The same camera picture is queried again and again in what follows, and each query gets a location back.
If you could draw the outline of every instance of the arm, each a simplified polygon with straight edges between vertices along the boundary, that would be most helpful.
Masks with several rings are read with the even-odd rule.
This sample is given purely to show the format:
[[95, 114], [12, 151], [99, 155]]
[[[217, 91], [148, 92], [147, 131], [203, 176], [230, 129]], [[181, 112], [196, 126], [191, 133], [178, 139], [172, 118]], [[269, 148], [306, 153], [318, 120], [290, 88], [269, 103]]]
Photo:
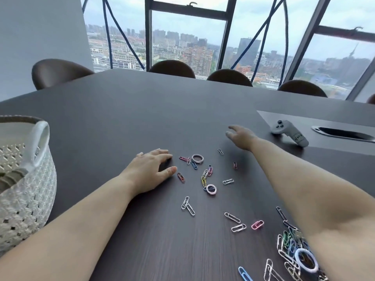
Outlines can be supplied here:
[[171, 157], [160, 149], [138, 154], [119, 176], [0, 258], [1, 280], [89, 280], [131, 199], [176, 172], [158, 172]]
[[244, 127], [227, 132], [251, 151], [331, 280], [373, 279], [375, 199]]

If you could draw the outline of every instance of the table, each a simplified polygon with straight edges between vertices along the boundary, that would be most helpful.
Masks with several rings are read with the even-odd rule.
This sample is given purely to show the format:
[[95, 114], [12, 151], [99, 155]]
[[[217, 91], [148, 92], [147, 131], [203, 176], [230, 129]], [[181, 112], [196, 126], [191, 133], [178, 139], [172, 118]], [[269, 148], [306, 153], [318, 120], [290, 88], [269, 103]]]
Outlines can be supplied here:
[[[225, 137], [229, 124], [249, 127], [375, 196], [373, 156], [281, 144], [257, 110], [375, 127], [371, 105], [120, 69], [0, 103], [0, 114], [37, 116], [50, 124], [57, 169], [50, 220], [118, 175], [137, 153], [165, 148], [174, 154], [172, 164], [186, 183], [174, 176], [129, 204], [92, 281], [238, 281], [239, 266], [258, 281], [267, 258], [285, 281], [292, 280], [276, 251], [277, 234], [285, 228], [275, 207], [290, 215], [252, 154]], [[198, 170], [178, 159], [192, 154], [205, 157]], [[215, 197], [204, 193], [200, 182], [209, 164], [213, 175], [207, 182], [218, 187]], [[229, 178], [235, 183], [224, 186]], [[181, 210], [185, 196], [195, 217]], [[224, 212], [248, 229], [232, 233], [234, 222]], [[264, 227], [252, 230], [259, 219]]]

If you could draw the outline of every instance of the forearm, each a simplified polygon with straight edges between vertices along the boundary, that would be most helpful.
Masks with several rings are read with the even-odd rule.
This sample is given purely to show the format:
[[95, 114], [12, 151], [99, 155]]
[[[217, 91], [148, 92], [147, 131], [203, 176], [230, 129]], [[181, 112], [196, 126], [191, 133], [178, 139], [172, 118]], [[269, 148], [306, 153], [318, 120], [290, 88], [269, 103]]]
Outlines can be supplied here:
[[375, 200], [338, 176], [293, 156], [273, 143], [251, 143], [259, 165], [306, 236], [375, 215]]
[[7, 281], [84, 281], [132, 198], [114, 178], [0, 259]]

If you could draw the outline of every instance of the cityscape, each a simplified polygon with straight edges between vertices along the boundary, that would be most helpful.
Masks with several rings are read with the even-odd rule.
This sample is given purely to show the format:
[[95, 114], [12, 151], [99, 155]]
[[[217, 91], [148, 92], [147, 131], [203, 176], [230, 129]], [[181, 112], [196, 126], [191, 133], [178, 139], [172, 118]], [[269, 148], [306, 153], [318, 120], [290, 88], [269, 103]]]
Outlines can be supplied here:
[[[105, 26], [86, 25], [88, 42], [94, 71], [110, 69], [109, 48]], [[116, 27], [109, 27], [113, 68], [141, 70], [136, 57], [130, 51], [125, 39]], [[146, 66], [145, 30], [134, 29], [124, 31], [130, 45], [139, 60]], [[238, 47], [227, 47], [222, 68], [231, 68], [237, 58], [250, 43], [251, 38], [241, 38]], [[254, 75], [259, 58], [261, 40], [256, 39], [246, 54], [235, 66], [235, 70], [250, 80]], [[325, 61], [303, 58], [294, 79], [301, 79], [320, 86], [328, 97], [345, 99], [363, 72], [371, 63], [371, 59], [355, 58], [355, 49], [342, 59], [327, 58]], [[179, 60], [189, 65], [197, 79], [206, 80], [216, 70], [220, 46], [210, 44], [208, 39], [164, 30], [152, 31], [152, 65], [163, 60]], [[293, 56], [287, 57], [284, 76], [287, 73]], [[277, 51], [263, 52], [257, 73], [252, 82], [254, 87], [277, 89], [280, 82], [284, 55]]]

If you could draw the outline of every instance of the chair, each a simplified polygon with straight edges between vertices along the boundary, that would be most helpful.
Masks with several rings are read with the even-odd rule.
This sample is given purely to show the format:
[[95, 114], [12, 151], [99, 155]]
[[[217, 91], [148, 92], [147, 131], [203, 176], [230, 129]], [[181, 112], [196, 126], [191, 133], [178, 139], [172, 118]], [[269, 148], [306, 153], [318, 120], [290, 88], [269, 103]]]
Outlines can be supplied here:
[[195, 79], [193, 69], [178, 60], [160, 61], [150, 68], [150, 72]]
[[31, 70], [31, 77], [37, 90], [92, 74], [94, 71], [84, 66], [61, 59], [41, 60], [36, 62]]
[[375, 104], [375, 94], [373, 94], [372, 96], [370, 96], [366, 103], [370, 103], [370, 104]]
[[282, 84], [279, 91], [293, 92], [303, 95], [314, 95], [316, 97], [327, 97], [326, 93], [319, 88], [316, 84], [303, 81], [303, 80], [290, 80]]
[[207, 81], [221, 82], [227, 84], [239, 84], [241, 86], [250, 86], [250, 80], [242, 73], [232, 69], [220, 69], [213, 72], [207, 78]]

